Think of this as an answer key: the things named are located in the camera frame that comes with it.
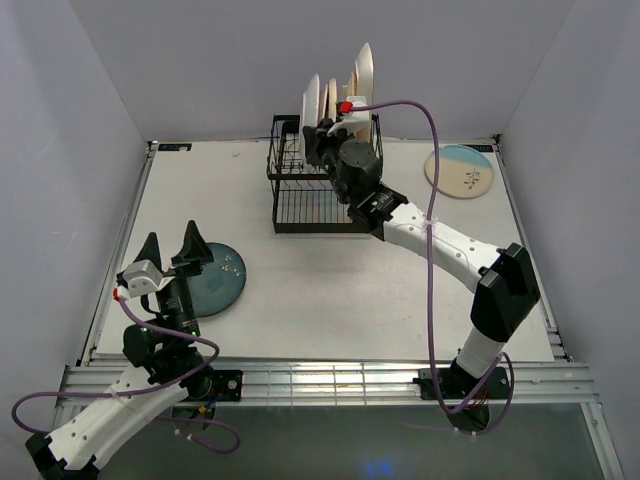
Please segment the woven bamboo square tray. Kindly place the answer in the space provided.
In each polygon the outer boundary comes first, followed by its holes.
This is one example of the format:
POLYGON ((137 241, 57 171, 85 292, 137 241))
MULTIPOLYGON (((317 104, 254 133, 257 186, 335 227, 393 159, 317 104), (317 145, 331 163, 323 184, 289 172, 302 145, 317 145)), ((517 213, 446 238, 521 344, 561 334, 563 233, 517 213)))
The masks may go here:
POLYGON ((347 83, 342 86, 342 99, 347 101, 349 97, 358 95, 358 75, 356 71, 352 71, 347 83))

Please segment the cream pink floral plate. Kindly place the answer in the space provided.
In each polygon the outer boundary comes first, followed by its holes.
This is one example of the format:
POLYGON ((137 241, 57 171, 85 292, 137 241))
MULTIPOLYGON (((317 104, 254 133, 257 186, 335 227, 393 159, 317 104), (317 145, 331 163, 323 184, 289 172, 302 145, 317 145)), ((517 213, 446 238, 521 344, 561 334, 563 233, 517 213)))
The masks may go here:
POLYGON ((325 87, 324 102, 324 117, 335 121, 338 102, 338 86, 335 78, 331 78, 325 87))

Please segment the cream plate blue top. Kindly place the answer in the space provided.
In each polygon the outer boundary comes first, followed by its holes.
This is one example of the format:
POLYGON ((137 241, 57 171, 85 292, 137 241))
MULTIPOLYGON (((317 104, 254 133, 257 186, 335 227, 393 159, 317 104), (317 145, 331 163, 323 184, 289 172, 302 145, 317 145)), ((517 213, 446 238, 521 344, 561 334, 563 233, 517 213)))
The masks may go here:
POLYGON ((475 199, 487 194, 493 182, 494 168, 483 153, 459 144, 439 149, 439 193, 454 199, 475 199))

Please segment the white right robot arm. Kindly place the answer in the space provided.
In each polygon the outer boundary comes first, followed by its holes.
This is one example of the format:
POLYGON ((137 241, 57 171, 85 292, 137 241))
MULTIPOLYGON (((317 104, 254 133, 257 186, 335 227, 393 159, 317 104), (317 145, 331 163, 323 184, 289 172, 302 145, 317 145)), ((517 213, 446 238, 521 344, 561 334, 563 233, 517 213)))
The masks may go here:
POLYGON ((382 180, 373 147, 330 119, 301 129, 308 164, 329 177, 349 218, 377 239, 409 250, 446 271, 474 296, 472 329, 438 385, 449 394, 474 397, 487 372, 540 299, 529 252, 475 240, 429 217, 382 180))

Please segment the white rectangular plate black rim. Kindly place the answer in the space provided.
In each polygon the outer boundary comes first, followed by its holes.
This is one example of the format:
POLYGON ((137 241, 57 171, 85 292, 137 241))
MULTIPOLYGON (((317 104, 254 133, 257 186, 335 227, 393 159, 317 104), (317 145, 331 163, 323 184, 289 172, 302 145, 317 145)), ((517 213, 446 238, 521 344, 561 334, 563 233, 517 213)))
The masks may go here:
POLYGON ((366 98, 367 105, 373 104, 374 62, 371 47, 365 43, 355 61, 356 95, 366 98))

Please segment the red plate blue flower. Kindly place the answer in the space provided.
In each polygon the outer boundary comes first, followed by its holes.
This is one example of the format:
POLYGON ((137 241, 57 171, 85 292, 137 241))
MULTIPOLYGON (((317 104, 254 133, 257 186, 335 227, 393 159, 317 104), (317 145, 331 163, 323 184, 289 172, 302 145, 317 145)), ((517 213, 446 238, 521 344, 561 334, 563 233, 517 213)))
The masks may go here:
POLYGON ((299 122, 299 152, 301 160, 305 166, 308 165, 306 158, 306 139, 304 136, 305 127, 315 128, 318 123, 318 110, 319 110, 319 96, 320 96, 320 79, 319 74, 316 73, 311 77, 306 90, 302 96, 302 110, 300 114, 299 122))

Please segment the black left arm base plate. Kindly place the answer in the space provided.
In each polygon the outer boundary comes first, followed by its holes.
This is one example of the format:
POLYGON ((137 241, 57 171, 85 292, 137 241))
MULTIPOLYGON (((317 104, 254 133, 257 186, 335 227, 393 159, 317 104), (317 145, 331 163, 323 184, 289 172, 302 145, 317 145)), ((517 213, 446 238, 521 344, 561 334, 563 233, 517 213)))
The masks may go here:
POLYGON ((242 370, 213 370, 205 384, 206 404, 238 402, 242 399, 244 372, 242 370))

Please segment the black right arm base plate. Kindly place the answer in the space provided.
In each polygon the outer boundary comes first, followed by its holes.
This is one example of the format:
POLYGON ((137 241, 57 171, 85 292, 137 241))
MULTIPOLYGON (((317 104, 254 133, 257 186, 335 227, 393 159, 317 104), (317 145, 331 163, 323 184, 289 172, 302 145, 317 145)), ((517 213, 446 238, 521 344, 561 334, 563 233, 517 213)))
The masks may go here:
MULTIPOLYGON (((437 379, 441 389, 441 395, 445 401, 463 400, 478 383, 477 379, 466 373, 451 372, 449 368, 437 368, 437 379)), ((431 371, 428 368, 419 369, 413 383, 419 388, 419 396, 422 400, 435 400, 436 393, 431 371)), ((510 381, 507 372, 502 367, 497 367, 482 384, 473 400, 505 400, 510 390, 510 381)))

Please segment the white plate green red rim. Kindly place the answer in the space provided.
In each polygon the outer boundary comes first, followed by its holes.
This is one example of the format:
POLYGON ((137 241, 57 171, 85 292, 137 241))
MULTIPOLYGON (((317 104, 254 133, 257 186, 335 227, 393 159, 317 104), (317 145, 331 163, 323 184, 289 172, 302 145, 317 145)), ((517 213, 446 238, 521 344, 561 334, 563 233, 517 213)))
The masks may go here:
POLYGON ((324 118, 327 117, 328 94, 329 94, 329 86, 325 84, 323 87, 320 88, 320 93, 319 93, 318 116, 317 116, 318 123, 320 123, 324 118))

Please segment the dark teal round plate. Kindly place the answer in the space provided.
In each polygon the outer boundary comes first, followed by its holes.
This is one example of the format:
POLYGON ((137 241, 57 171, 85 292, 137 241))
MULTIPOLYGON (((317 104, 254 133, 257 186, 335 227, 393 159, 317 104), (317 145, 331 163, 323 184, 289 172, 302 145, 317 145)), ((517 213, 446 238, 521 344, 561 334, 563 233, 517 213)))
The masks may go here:
POLYGON ((203 266, 200 275, 188 279, 198 318, 217 315, 231 307, 242 294, 247 280, 246 265, 232 247, 208 242, 214 261, 203 266))

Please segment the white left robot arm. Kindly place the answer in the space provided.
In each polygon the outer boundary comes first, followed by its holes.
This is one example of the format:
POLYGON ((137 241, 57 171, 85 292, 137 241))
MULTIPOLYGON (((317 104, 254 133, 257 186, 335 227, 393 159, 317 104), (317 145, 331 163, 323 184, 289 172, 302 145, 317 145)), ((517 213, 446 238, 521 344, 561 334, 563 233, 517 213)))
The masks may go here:
POLYGON ((189 278, 213 254, 194 221, 179 252, 162 267, 158 238, 149 233, 134 261, 116 276, 113 299, 130 319, 123 332, 126 368, 107 389, 85 394, 89 405, 63 426, 35 432, 25 446, 44 479, 95 479, 113 454, 157 415, 184 399, 201 399, 213 370, 189 278))

